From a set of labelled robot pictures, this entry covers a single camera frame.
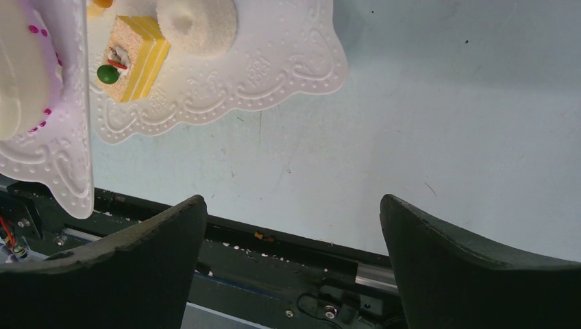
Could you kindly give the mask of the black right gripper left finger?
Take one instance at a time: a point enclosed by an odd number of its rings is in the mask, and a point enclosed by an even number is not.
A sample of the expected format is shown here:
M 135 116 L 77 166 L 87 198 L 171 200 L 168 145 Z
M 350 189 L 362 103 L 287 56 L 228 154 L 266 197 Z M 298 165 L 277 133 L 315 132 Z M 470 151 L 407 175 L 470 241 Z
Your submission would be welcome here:
M 179 328 L 208 212 L 195 195 L 44 260 L 1 266 L 2 328 Z

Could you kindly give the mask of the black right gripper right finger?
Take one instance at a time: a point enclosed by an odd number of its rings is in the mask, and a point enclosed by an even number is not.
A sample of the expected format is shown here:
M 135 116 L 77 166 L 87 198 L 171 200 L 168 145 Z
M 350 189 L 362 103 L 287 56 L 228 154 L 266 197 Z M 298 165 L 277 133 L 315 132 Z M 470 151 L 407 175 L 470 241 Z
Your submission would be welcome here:
M 391 194 L 380 222 L 409 328 L 580 327 L 580 263 L 498 243 Z

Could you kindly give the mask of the yellow cake with berries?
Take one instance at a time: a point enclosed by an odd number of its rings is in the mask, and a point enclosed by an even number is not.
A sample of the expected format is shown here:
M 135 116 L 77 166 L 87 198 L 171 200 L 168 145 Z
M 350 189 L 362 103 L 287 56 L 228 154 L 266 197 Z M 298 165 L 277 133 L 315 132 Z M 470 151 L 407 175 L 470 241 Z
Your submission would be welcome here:
M 117 16 L 97 67 L 97 83 L 117 103 L 146 97 L 170 49 L 150 16 Z

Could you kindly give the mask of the white frosted donut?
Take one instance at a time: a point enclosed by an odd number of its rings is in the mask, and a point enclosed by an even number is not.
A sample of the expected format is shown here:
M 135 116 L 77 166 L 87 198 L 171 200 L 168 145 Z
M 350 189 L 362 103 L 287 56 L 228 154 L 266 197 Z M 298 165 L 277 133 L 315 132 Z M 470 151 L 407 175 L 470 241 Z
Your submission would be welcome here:
M 34 132 L 61 98 L 62 61 L 30 1 L 1 2 L 1 140 Z

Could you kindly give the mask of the small white round pastry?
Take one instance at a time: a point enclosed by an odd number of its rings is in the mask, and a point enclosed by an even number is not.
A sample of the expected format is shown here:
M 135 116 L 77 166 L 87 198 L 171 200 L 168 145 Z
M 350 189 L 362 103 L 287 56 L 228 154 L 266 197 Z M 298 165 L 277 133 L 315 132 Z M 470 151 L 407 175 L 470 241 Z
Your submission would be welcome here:
M 172 47 L 198 58 L 216 58 L 232 47 L 238 12 L 232 0 L 158 1 L 156 16 Z

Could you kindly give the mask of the white three-tier cake stand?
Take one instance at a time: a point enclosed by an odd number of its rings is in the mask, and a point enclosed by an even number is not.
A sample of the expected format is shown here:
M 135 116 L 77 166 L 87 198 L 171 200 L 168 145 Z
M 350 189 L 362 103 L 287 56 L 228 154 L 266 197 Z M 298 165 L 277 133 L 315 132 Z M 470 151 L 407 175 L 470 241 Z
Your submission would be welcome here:
M 170 51 L 151 92 L 119 103 L 97 83 L 118 15 L 155 16 L 154 1 L 115 1 L 95 18 L 87 1 L 34 1 L 64 58 L 64 94 L 46 127 L 1 143 L 1 173 L 39 182 L 72 217 L 92 214 L 90 133 L 105 143 L 203 125 L 231 110 L 260 111 L 291 95 L 337 91 L 348 74 L 332 1 L 236 1 L 232 47 L 205 59 Z

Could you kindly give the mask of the yellow swirl roll cake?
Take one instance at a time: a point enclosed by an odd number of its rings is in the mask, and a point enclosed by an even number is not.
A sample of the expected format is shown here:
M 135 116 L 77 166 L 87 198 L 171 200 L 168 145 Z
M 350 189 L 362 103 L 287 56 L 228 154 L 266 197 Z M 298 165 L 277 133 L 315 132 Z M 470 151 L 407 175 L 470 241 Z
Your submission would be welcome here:
M 114 0 L 90 0 L 86 4 L 86 14 L 88 18 L 101 16 L 105 10 L 110 8 Z

